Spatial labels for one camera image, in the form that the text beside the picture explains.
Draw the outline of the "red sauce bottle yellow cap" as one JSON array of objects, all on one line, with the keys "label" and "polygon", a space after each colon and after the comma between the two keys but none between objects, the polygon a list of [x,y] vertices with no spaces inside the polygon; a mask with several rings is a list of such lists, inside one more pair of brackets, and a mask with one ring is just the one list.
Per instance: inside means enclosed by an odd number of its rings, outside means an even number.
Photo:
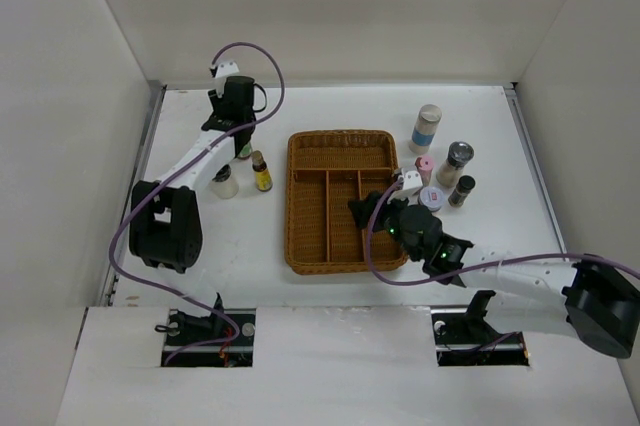
[{"label": "red sauce bottle yellow cap", "polygon": [[252,145],[250,142],[247,142],[244,145],[244,147],[241,149],[241,151],[238,153],[237,158],[239,160],[247,160],[251,157],[252,152],[253,152]]}]

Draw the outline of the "small yellow label bottle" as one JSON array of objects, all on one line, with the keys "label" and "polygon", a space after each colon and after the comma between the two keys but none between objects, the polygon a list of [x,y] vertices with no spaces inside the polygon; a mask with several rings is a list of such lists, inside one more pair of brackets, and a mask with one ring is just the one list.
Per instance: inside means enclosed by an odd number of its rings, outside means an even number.
[{"label": "small yellow label bottle", "polygon": [[273,182],[262,153],[258,150],[253,151],[251,161],[257,189],[261,192],[270,191],[273,187]]}]

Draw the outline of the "white salt grinder black top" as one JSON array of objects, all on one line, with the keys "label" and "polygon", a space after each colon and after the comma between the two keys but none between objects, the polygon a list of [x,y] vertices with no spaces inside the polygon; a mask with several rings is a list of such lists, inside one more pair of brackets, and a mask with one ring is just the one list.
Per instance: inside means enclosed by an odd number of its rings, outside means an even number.
[{"label": "white salt grinder black top", "polygon": [[223,200],[231,199],[237,195],[239,185],[230,165],[221,168],[211,182],[211,188],[214,194]]}]

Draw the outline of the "tall blue label spice jar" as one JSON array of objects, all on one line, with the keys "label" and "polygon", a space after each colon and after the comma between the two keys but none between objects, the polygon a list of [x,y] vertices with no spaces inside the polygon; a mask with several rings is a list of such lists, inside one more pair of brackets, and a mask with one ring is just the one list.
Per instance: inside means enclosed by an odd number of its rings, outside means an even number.
[{"label": "tall blue label spice jar", "polygon": [[417,155],[426,154],[442,119],[442,110],[435,104],[426,104],[419,110],[409,147]]}]

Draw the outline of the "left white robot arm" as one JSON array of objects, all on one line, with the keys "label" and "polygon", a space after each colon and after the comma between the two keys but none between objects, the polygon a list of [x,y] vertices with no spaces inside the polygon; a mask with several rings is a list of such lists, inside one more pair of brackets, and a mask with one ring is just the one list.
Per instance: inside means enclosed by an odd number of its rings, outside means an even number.
[{"label": "left white robot arm", "polygon": [[135,184],[131,207],[141,210],[129,226],[129,250],[146,266],[183,274],[196,263],[203,245],[198,195],[250,142],[253,126],[226,133],[256,120],[255,90],[253,78],[234,75],[222,93],[209,91],[212,113],[193,146],[157,180]]}]

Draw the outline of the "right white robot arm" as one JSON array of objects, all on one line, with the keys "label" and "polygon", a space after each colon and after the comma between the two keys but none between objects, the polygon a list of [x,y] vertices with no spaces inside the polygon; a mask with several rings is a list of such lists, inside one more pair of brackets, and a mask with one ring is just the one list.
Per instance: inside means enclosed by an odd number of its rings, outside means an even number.
[{"label": "right white robot arm", "polygon": [[462,314],[466,334],[483,342],[496,333],[542,332],[580,340],[616,359],[631,357],[639,329],[637,273],[589,254],[512,257],[482,252],[444,232],[427,207],[374,191],[348,208],[368,236],[386,232],[422,265],[420,284],[470,288]]}]

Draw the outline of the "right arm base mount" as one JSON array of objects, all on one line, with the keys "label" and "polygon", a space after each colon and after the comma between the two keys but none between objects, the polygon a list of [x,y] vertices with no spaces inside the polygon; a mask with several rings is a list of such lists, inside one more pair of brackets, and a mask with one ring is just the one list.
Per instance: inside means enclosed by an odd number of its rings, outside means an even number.
[{"label": "right arm base mount", "polygon": [[528,366],[521,332],[500,333],[485,321],[496,295],[481,290],[467,306],[431,309],[436,361],[440,367]]}]

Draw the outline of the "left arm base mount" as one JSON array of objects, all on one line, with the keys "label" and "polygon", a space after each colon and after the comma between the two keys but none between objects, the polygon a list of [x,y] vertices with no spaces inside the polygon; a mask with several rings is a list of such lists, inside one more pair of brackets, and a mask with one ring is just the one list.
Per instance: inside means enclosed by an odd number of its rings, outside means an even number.
[{"label": "left arm base mount", "polygon": [[214,313],[193,316],[171,310],[164,324],[154,330],[164,339],[162,367],[170,368],[248,368],[253,365],[256,338],[256,310],[226,310],[217,295],[214,308],[237,326]]}]

